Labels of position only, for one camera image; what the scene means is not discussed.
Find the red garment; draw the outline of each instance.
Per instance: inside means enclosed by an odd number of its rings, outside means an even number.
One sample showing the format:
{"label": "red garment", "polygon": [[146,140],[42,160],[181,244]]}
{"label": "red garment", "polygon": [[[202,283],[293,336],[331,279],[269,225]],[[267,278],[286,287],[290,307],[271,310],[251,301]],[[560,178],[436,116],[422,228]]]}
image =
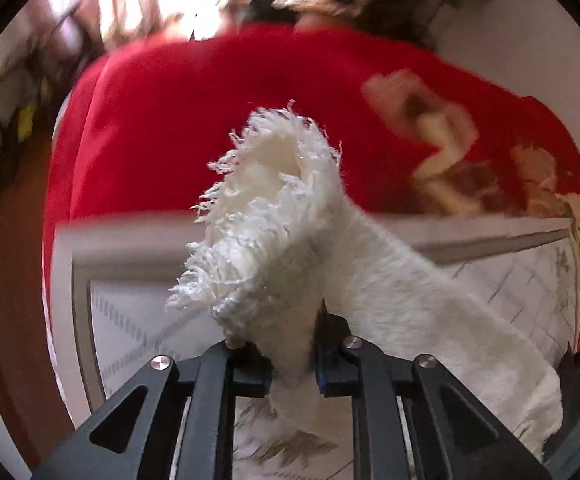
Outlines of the red garment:
{"label": "red garment", "polygon": [[[351,199],[369,212],[393,210],[412,170],[435,148],[390,132],[360,88],[376,73],[404,68],[468,109],[480,137],[467,159],[490,160],[519,208],[524,188],[510,149],[520,140],[571,145],[558,172],[573,176],[559,178],[559,185],[580,187],[578,152],[545,107],[410,44],[352,30],[270,26],[207,41],[153,40],[99,60],[72,93],[49,175],[45,262],[51,261],[60,222],[190,208],[216,179],[208,161],[231,147],[228,132],[240,130],[259,107],[292,103],[298,114],[316,120],[332,145],[342,144],[342,176]],[[45,272],[49,283],[48,264]]]}

